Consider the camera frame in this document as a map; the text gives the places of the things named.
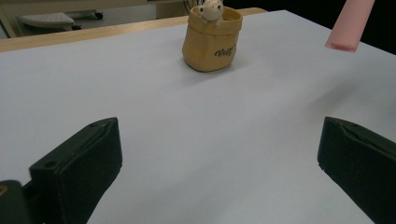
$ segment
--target pink object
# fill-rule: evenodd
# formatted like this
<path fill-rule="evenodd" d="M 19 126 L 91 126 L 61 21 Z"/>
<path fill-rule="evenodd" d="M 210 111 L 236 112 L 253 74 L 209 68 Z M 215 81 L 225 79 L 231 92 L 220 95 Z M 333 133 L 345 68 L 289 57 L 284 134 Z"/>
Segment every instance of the pink object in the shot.
<path fill-rule="evenodd" d="M 355 52 L 375 0 L 346 0 L 326 47 Z"/>

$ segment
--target wooden table edge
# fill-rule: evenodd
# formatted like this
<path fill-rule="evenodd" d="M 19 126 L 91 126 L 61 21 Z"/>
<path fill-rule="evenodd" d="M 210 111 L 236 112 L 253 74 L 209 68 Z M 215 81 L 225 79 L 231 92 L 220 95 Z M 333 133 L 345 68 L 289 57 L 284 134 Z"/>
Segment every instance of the wooden table edge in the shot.
<path fill-rule="evenodd" d="M 266 12 L 258 7 L 237 9 L 243 16 Z M 112 35 L 130 34 L 145 30 L 176 26 L 187 23 L 188 16 L 161 19 L 155 21 L 140 21 L 122 25 L 98 27 L 87 30 L 60 32 L 48 35 L 31 35 L 0 40 L 0 52 L 17 49 L 29 49 L 43 46 L 72 43 L 81 40 L 95 39 Z"/>

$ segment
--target plush toy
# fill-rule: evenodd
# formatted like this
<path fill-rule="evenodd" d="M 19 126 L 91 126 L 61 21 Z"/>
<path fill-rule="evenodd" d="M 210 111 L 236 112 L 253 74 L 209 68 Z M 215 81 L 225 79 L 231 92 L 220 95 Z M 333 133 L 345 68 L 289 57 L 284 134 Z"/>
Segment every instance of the plush toy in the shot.
<path fill-rule="evenodd" d="M 198 9 L 203 23 L 214 21 L 216 25 L 220 25 L 223 21 L 224 5 L 221 0 L 206 0 Z"/>

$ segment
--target toy head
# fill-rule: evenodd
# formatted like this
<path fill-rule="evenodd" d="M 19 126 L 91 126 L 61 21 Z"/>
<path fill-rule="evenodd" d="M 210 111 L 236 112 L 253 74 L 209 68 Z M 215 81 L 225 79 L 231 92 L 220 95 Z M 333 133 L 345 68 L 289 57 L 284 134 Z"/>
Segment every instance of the toy head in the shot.
<path fill-rule="evenodd" d="M 199 11 L 204 19 L 216 21 L 222 16 L 224 5 L 221 0 L 206 0 L 204 4 L 199 7 Z"/>

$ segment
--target floor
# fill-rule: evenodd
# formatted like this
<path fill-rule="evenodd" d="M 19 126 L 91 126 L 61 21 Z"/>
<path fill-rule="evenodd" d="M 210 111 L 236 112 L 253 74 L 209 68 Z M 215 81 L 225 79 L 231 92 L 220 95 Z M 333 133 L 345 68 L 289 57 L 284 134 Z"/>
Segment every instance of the floor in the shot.
<path fill-rule="evenodd" d="M 103 19 L 97 20 L 93 13 L 72 13 L 68 14 L 72 17 L 77 25 L 81 25 L 82 29 L 90 29 L 94 27 L 102 27 L 116 24 L 131 23 L 137 21 L 151 21 L 156 20 L 155 5 L 139 6 L 139 7 L 120 7 L 98 9 L 98 12 L 103 12 Z M 54 32 L 72 31 L 71 27 L 47 29 L 36 28 L 28 25 L 21 26 L 25 35 L 42 35 Z M 0 39 L 7 38 L 4 29 L 0 29 Z"/>

